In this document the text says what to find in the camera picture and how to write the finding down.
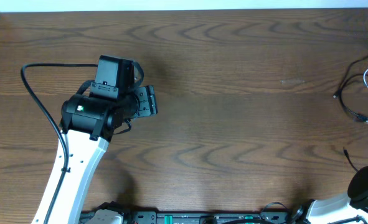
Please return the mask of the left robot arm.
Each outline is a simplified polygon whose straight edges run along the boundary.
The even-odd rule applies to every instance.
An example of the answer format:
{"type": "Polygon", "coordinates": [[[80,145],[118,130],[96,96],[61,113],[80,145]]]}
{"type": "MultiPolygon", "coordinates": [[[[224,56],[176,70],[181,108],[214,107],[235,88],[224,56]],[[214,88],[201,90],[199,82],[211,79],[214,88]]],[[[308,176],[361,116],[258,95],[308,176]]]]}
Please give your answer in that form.
{"type": "Polygon", "coordinates": [[[54,166],[33,223],[78,223],[90,182],[115,130],[158,112],[154,88],[132,59],[101,55],[96,77],[85,81],[61,108],[56,123],[29,86],[27,91],[54,128],[59,144],[54,166]]]}

